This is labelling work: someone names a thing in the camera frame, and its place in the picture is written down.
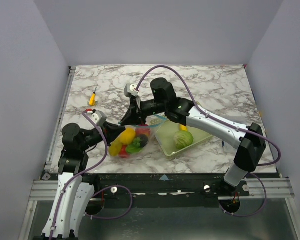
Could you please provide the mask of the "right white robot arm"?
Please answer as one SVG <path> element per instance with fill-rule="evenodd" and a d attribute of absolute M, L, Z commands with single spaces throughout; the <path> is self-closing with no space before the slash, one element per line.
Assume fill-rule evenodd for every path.
<path fill-rule="evenodd" d="M 129 108 L 120 121 L 122 126 L 142 125 L 146 118 L 163 113 L 168 120 L 205 131 L 237 150 L 234 162 L 220 183 L 220 191 L 231 196 L 238 190 L 241 180 L 256 170 L 266 149 L 260 125 L 247 126 L 208 112 L 193 100 L 178 97 L 173 85 L 165 78 L 150 83 L 153 99 L 142 101 L 134 84 L 127 84 L 124 95 L 129 98 Z"/>

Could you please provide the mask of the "orange yellow toy fruit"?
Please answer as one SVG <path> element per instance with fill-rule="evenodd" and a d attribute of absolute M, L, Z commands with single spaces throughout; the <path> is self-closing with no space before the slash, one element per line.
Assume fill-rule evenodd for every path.
<path fill-rule="evenodd" d="M 126 128 L 118 137 L 123 145 L 130 145 L 136 137 L 136 131 L 133 128 Z"/>

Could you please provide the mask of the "dark red toy fruit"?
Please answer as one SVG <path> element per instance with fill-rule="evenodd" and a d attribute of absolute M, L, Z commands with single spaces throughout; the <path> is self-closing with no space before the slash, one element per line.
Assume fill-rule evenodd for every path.
<path fill-rule="evenodd" d="M 149 137 L 151 135 L 151 128 L 148 125 L 141 125 L 135 128 L 136 135 L 146 135 Z"/>

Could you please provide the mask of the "clear zip top bag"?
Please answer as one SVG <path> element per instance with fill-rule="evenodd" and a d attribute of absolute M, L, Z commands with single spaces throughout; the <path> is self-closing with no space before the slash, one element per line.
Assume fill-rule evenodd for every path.
<path fill-rule="evenodd" d="M 152 142 L 157 131 L 168 119 L 162 115 L 150 116 L 145 124 L 125 127 L 108 147 L 108 155 L 112 158 L 130 158 L 142 153 Z"/>

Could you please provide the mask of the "dark purple toy mangosteen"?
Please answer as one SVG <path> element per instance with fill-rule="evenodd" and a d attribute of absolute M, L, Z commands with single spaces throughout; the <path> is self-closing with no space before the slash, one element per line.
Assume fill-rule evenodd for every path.
<path fill-rule="evenodd" d="M 137 135 L 133 141 L 133 144 L 137 148 L 144 148 L 148 144 L 149 138 L 144 134 Z"/>

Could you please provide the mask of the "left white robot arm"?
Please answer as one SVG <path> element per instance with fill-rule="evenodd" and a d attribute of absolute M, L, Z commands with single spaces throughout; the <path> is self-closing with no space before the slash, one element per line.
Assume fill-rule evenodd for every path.
<path fill-rule="evenodd" d="M 97 177 L 87 174 L 88 151 L 99 143 L 112 143 L 125 129 L 107 121 L 91 130 L 76 123 L 69 123 L 62 129 L 63 149 L 58 162 L 57 191 L 39 240 L 78 239 L 88 203 L 101 191 Z"/>

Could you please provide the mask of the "green toy pepper slice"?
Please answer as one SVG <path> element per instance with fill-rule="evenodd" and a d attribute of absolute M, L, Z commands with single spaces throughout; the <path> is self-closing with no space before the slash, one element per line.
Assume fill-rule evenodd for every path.
<path fill-rule="evenodd" d="M 140 152 L 144 148 L 144 143 L 140 138 L 135 138 L 131 144 L 126 147 L 128 154 L 135 154 Z"/>

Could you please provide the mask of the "yellow green toy pepper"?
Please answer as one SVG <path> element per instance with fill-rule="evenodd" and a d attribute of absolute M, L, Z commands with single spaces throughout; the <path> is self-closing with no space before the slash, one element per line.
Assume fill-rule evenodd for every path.
<path fill-rule="evenodd" d="M 119 140 L 115 140 L 108 148 L 108 153 L 111 157 L 116 157 L 122 149 L 122 143 Z"/>

